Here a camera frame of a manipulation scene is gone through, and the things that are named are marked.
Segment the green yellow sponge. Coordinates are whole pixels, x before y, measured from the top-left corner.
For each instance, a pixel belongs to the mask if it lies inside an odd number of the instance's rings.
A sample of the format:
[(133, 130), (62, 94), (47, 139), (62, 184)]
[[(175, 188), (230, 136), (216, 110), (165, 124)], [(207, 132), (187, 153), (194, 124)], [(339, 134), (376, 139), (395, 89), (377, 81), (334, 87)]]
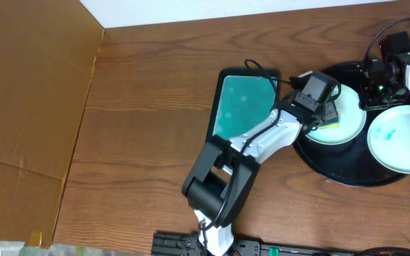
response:
[(337, 128), (337, 127), (339, 127), (339, 125), (340, 125), (340, 123), (339, 123), (338, 121), (336, 121), (336, 122), (331, 122), (331, 123), (327, 123), (327, 124), (323, 123), (323, 124), (321, 124), (321, 125), (318, 127), (318, 129)]

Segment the mint plate top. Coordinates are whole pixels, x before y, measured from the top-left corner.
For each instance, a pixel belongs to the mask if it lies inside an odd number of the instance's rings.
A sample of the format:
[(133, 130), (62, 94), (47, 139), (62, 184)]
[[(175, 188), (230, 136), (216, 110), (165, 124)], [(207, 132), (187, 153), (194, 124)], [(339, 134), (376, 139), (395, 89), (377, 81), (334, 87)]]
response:
[(363, 129), (367, 113), (359, 108), (359, 95), (342, 85), (340, 96), (334, 101), (338, 113), (337, 128), (317, 129), (306, 135), (319, 144), (337, 145), (354, 139)]

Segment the mint plate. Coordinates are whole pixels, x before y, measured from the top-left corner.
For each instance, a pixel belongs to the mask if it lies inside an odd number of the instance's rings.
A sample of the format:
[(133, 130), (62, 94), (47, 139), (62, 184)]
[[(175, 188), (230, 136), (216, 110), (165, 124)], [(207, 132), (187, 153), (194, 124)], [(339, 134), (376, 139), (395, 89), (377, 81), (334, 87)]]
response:
[(410, 105), (383, 111), (370, 124), (367, 143), (384, 167), (410, 174)]
[(306, 135), (319, 144), (337, 145), (354, 139), (363, 129), (367, 113), (359, 108), (359, 95), (342, 85), (340, 96), (334, 101), (338, 113), (337, 128), (317, 129)]

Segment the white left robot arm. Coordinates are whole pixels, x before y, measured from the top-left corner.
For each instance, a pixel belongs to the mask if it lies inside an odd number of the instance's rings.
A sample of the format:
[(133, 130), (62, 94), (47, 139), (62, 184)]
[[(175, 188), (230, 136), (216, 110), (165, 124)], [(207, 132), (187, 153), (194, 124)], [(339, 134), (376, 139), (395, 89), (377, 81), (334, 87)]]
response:
[(328, 121), (328, 110), (342, 85), (321, 72), (310, 71), (293, 82), (301, 90), (276, 96), (268, 117), (254, 128), (225, 140), (215, 134), (191, 168), (182, 194), (199, 221), (201, 255), (225, 255), (233, 244), (231, 224), (241, 212), (261, 164), (298, 135), (308, 134)]

